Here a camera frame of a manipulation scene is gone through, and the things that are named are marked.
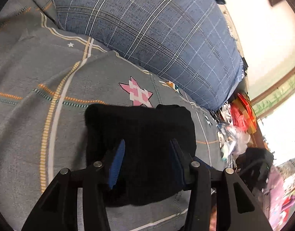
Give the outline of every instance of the black cloth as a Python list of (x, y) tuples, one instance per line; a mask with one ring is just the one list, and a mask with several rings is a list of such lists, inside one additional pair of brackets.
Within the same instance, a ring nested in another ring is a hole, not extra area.
[(125, 140), (117, 183), (104, 195), (107, 206), (145, 205), (183, 189), (181, 180), (175, 178), (178, 161), (172, 158), (170, 140), (176, 139), (183, 153), (195, 156), (194, 123), (186, 108), (93, 104), (85, 112), (85, 122), (87, 166), (102, 160), (108, 149)]

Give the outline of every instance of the red plastic bag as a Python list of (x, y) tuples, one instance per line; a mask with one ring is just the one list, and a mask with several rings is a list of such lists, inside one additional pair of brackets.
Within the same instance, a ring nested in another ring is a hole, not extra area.
[(239, 127), (242, 131), (245, 132), (248, 130), (249, 124), (247, 122), (247, 119), (234, 103), (231, 103), (231, 116), (234, 126)]

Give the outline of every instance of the patterned fabric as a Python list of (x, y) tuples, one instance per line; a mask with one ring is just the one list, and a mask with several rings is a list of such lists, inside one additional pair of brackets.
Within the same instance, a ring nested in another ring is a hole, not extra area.
[[(0, 211), (14, 230), (22, 229), (61, 168), (85, 168), (84, 113), (91, 103), (184, 106), (195, 125), (195, 155), (224, 169), (216, 123), (207, 110), (93, 38), (58, 29), (50, 1), (9, 0), (0, 13)], [(145, 206), (107, 208), (110, 228), (179, 230), (189, 193)], [(82, 190), (78, 199), (82, 231)]]
[(242, 60), (215, 0), (54, 0), (61, 27), (89, 35), (217, 110)]

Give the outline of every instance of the blue gripper pad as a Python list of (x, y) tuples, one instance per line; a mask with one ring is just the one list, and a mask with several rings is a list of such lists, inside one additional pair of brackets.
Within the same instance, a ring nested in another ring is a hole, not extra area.
[(116, 181), (118, 179), (120, 169), (122, 166), (124, 154), (125, 154), (125, 141), (124, 139), (122, 139), (118, 146), (118, 149), (116, 150), (116, 155), (113, 158), (113, 162), (109, 169), (108, 185), (110, 189), (112, 189), (113, 186), (116, 184)]

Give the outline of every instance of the pink star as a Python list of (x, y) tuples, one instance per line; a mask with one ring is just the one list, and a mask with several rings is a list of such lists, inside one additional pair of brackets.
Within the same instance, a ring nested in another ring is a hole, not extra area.
[(153, 95), (152, 92), (147, 91), (146, 89), (140, 88), (140, 86), (137, 84), (136, 80), (130, 77), (129, 85), (119, 83), (119, 85), (127, 92), (129, 93), (130, 100), (133, 101), (134, 106), (141, 106), (145, 105), (149, 108), (152, 108), (152, 104), (150, 103), (149, 99)]

